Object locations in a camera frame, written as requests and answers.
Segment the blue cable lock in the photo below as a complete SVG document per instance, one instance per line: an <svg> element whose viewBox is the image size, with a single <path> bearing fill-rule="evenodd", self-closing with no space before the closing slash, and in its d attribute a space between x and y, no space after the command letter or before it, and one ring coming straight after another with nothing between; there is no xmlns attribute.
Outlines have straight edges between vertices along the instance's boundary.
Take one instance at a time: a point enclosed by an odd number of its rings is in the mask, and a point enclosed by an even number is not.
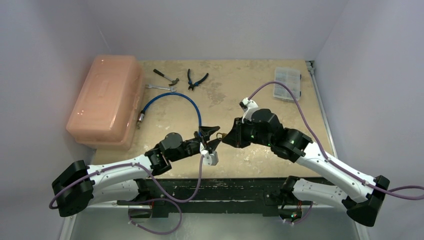
<svg viewBox="0 0 424 240"><path fill-rule="evenodd" d="M143 98L141 109L146 105L145 116L137 124L137 129L159 133L176 132L184 137L192 137L198 130L198 110L187 98L175 94L166 94L160 98L156 94Z"/></svg>

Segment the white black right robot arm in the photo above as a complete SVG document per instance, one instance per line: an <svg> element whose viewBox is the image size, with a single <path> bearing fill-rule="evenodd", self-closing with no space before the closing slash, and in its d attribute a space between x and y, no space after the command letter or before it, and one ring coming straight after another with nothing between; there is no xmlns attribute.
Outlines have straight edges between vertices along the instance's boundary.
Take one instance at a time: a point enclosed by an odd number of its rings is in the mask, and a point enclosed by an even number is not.
<svg viewBox="0 0 424 240"><path fill-rule="evenodd" d="M330 185L290 176L280 196L288 204L296 200L316 202L341 209L355 222L373 227L390 181L382 176L360 172L329 153L317 142L294 128L284 127L269 109L255 109L248 119L237 117L222 142L234 148L251 144L269 147L279 158L306 167L330 181Z"/></svg>

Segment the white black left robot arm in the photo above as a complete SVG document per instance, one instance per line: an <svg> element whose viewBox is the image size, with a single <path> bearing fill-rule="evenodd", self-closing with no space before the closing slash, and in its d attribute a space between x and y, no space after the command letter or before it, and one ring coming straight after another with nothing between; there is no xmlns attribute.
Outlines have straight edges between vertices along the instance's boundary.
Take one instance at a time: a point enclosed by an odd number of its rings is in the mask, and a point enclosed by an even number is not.
<svg viewBox="0 0 424 240"><path fill-rule="evenodd" d="M215 163L220 140L210 138L219 129L200 126L188 140L171 132L144 154L114 163L75 161L52 182L54 196L48 207L58 210L61 217L69 217L90 205L114 200L142 205L148 201L149 191L136 180L162 175L172 169L173 162L195 155Z"/></svg>

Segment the brass padlock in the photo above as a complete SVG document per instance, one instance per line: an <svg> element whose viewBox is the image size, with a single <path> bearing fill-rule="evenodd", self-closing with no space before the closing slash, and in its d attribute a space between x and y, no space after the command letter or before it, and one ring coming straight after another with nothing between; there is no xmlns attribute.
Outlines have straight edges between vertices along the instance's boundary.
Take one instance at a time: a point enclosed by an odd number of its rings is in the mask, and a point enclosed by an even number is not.
<svg viewBox="0 0 424 240"><path fill-rule="evenodd" d="M227 136L227 134L226 133L223 133L223 132L217 132L216 133L216 138L219 139L219 140L222 140L226 136Z"/></svg>

